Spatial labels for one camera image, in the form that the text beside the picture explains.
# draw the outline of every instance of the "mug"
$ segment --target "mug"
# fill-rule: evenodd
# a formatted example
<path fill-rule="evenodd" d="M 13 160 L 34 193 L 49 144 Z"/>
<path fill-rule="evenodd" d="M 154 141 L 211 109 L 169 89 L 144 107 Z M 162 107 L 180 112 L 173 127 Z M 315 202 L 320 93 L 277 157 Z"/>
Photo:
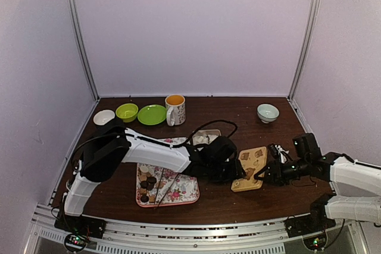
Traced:
<path fill-rule="evenodd" d="M 167 108 L 167 123 L 169 126 L 185 122 L 185 98 L 182 95 L 170 95 L 165 99 Z"/>

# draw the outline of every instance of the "printed pattern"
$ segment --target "printed pattern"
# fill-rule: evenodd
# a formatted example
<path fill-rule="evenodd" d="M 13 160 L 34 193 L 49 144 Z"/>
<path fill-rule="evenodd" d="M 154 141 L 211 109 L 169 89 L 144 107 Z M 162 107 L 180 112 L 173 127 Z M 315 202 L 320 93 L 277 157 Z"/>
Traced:
<path fill-rule="evenodd" d="M 163 141 L 168 143 L 174 143 L 179 144 L 186 140 L 186 138 L 174 138 L 174 139 L 164 139 Z M 152 176 L 154 176 L 157 179 L 156 185 L 154 189 L 147 191 L 147 196 L 154 197 L 157 192 L 157 187 L 159 187 L 159 192 L 156 197 L 155 203 L 150 202 L 141 202 L 140 197 L 142 196 L 140 193 L 140 181 L 139 181 L 139 173 L 140 173 L 140 167 L 146 166 L 149 169 L 149 172 Z M 161 182 L 160 176 L 163 168 L 161 167 L 155 167 L 152 165 L 147 164 L 140 164 L 138 163 L 136 167 L 136 202 L 141 207 L 153 207 L 156 206 L 157 203 L 162 199 L 162 197 L 165 195 L 167 189 L 171 186 L 174 178 L 176 177 L 177 173 L 165 169 L 163 172 L 163 178 Z M 190 177 L 188 175 L 179 175 L 176 179 L 176 181 L 173 183 L 171 189 L 168 191 L 167 195 L 163 199 L 163 201 L 160 203 L 160 206 L 170 206 L 170 205 L 182 205 L 187 203 L 194 203 L 199 198 L 199 188 L 197 179 L 194 177 Z"/>
<path fill-rule="evenodd" d="M 170 105 L 168 105 L 167 103 L 165 103 L 165 107 L 167 108 L 167 110 L 169 109 L 169 107 L 171 107 Z M 173 106 L 173 115 L 174 115 L 174 125 L 180 125 L 180 124 L 183 124 L 185 122 L 185 102 L 183 104 L 181 104 L 180 106 Z"/>

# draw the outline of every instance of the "green bowl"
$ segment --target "green bowl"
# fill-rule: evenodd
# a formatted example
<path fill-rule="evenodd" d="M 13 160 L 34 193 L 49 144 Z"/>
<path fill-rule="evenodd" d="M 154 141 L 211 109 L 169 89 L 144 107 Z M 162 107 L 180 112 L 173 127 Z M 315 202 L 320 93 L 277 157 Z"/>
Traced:
<path fill-rule="evenodd" d="M 136 104 L 123 104 L 117 108 L 115 113 L 123 122 L 128 123 L 135 120 L 138 116 L 138 110 Z"/>

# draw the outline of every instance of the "floral tray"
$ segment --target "floral tray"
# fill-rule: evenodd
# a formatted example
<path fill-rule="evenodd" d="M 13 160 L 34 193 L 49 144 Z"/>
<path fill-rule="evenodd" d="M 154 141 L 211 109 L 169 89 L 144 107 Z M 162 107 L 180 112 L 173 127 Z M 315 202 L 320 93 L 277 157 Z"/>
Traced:
<path fill-rule="evenodd" d="M 173 139 L 164 139 L 163 141 L 179 144 L 186 140 L 184 137 L 173 138 Z M 140 193 L 140 179 L 142 178 L 142 172 L 140 168 L 147 167 L 149 169 L 148 175 L 155 177 L 157 182 L 152 190 L 147 190 L 147 196 L 150 198 L 148 202 L 142 202 Z M 170 187 L 170 190 L 167 192 L 165 198 L 160 203 L 159 206 L 172 206 L 172 205 L 184 205 L 189 203 L 194 203 L 200 197 L 200 192 L 198 188 L 197 179 L 195 177 L 190 177 L 188 175 L 179 175 L 176 178 L 177 173 L 165 169 L 163 172 L 163 177 L 160 181 L 161 173 L 163 171 L 162 167 L 155 167 L 147 164 L 137 164 L 136 167 L 136 203 L 143 208 L 151 208 L 158 205 L 166 191 Z"/>

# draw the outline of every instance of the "white bowl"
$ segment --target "white bowl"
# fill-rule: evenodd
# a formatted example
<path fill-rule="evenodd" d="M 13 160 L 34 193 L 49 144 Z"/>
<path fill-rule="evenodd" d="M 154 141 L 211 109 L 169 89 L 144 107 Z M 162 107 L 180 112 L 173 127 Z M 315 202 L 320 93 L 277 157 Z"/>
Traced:
<path fill-rule="evenodd" d="M 263 123 L 275 121 L 279 116 L 279 110 L 271 104 L 261 104 L 257 108 L 257 114 Z"/>
<path fill-rule="evenodd" d="M 115 112 L 109 109 L 105 109 L 99 111 L 97 114 L 94 115 L 93 122 L 98 126 L 102 126 L 114 118 Z"/>

